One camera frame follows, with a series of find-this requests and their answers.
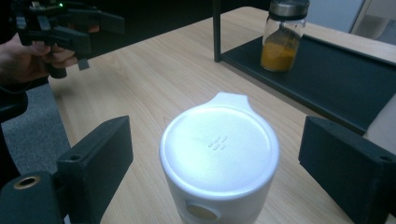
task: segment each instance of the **black shelf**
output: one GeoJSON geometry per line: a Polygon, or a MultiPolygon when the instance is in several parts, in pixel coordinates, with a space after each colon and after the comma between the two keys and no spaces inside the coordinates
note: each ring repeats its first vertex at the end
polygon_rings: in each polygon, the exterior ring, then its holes
{"type": "Polygon", "coordinates": [[[215,61],[224,61],[249,76],[363,134],[396,93],[396,64],[304,36],[287,73],[260,66],[262,37],[219,54],[219,0],[214,0],[215,61]]]}

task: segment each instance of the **spice jar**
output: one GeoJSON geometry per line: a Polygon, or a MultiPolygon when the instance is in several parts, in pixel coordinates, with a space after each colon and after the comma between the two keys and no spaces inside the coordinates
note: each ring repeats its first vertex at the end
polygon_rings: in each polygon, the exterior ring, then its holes
{"type": "Polygon", "coordinates": [[[272,0],[262,37],[261,65],[269,71],[291,69],[303,36],[309,0],[272,0]]]}

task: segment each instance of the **white canister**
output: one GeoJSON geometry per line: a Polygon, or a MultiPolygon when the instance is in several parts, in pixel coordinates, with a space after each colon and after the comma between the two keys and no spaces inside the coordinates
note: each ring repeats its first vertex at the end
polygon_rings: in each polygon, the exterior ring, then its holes
{"type": "Polygon", "coordinates": [[[160,158],[185,222],[248,224],[262,210],[279,146],[246,96],[221,92],[168,125],[160,158]]]}

